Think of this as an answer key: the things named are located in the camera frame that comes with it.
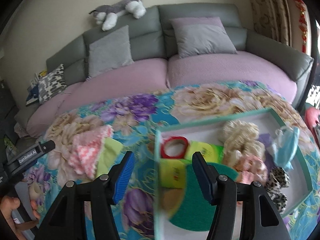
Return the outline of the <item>person's left hand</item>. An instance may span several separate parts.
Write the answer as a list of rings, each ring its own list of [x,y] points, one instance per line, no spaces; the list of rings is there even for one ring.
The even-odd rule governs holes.
[[[4,196],[1,199],[1,212],[7,221],[7,224],[10,226],[12,232],[20,240],[26,240],[24,235],[16,228],[16,225],[11,217],[13,210],[16,210],[20,206],[20,200],[18,198]]]

